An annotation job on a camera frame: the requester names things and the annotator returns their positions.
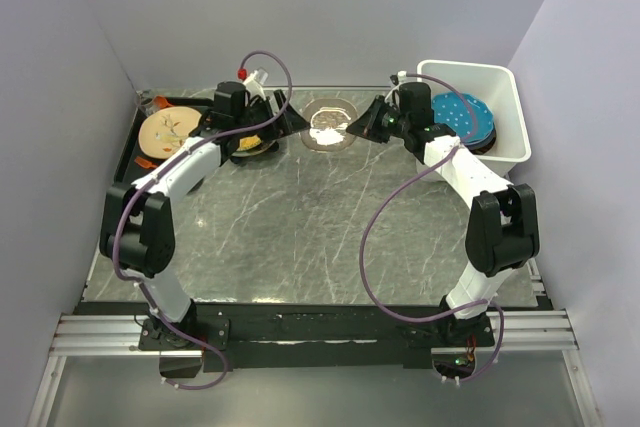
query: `white wall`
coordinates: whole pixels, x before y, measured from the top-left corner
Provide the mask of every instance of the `white wall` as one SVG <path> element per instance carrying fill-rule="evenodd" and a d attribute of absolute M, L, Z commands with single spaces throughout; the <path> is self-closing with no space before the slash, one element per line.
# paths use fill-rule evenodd
<path fill-rule="evenodd" d="M 84 0 L 0 0 L 0 423 L 79 300 L 132 87 Z"/>
<path fill-rule="evenodd" d="M 380 85 L 425 58 L 506 65 L 543 0 L 90 0 L 137 88 L 205 87 L 249 50 L 300 84 Z M 276 69 L 273 74 L 279 75 Z M 275 78 L 282 82 L 282 77 Z"/>
<path fill-rule="evenodd" d="M 533 157 L 540 264 L 607 425 L 640 425 L 640 4 L 546 0 L 510 68 Z"/>

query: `wall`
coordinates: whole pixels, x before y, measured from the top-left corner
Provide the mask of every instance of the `wall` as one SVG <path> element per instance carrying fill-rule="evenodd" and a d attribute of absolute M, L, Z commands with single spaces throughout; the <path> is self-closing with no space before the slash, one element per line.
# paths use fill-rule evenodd
<path fill-rule="evenodd" d="M 506 65 L 543 0 L 89 1 L 147 88 L 215 85 L 256 48 L 280 55 L 298 85 L 386 84 L 425 58 Z"/>
<path fill-rule="evenodd" d="M 611 426 L 640 424 L 638 0 L 545 0 L 510 63 L 533 157 L 540 264 Z"/>
<path fill-rule="evenodd" d="M 0 11 L 0 412 L 18 426 L 79 300 L 133 92 L 84 0 Z"/>

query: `beige plate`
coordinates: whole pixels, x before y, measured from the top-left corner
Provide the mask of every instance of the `beige plate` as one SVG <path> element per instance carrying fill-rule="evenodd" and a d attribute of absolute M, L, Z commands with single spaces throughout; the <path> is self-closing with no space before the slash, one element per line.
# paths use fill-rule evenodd
<path fill-rule="evenodd" d="M 190 107 L 159 110 L 140 126 L 138 142 L 145 155 L 168 159 L 182 146 L 200 120 L 200 112 Z"/>

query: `gray floor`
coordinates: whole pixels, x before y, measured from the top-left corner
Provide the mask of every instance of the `gray floor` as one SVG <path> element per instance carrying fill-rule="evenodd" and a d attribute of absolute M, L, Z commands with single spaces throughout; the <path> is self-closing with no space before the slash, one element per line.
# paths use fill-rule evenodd
<path fill-rule="evenodd" d="M 302 112 L 313 99 L 339 97 L 363 112 L 376 93 L 302 90 L 292 104 Z M 356 139 L 345 150 L 320 153 L 291 137 L 279 152 L 245 166 L 227 162 L 173 206 L 172 266 L 201 301 L 369 303 L 358 274 L 362 232 L 384 198 L 415 173 L 414 157 L 397 140 Z M 421 181 L 397 198 L 368 243 L 368 272 L 380 298 L 438 304 L 466 264 L 467 220 L 467 208 L 444 183 Z M 99 257 L 85 300 L 142 299 Z M 527 269 L 505 282 L 497 300 L 536 305 Z"/>
<path fill-rule="evenodd" d="M 503 353 L 459 389 L 430 370 L 343 367 L 240 370 L 176 392 L 157 369 L 157 358 L 68 359 L 49 427 L 583 425 L 561 352 Z"/>

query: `orange object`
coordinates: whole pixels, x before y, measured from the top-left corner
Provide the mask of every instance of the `orange object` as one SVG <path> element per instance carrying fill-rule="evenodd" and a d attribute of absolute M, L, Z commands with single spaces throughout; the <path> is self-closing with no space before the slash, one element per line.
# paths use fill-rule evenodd
<path fill-rule="evenodd" d="M 156 169 L 158 167 L 156 164 L 154 164 L 150 160 L 140 156 L 136 157 L 134 159 L 134 162 L 138 164 L 140 167 L 142 167 L 143 169 Z"/>
<path fill-rule="evenodd" d="M 156 106 L 158 107 L 158 109 L 162 110 L 162 109 L 166 109 L 167 107 L 173 107 L 172 104 L 169 103 L 169 101 L 167 100 L 166 97 L 163 97 L 161 95 L 156 95 L 153 98 L 153 103 L 156 104 Z"/>

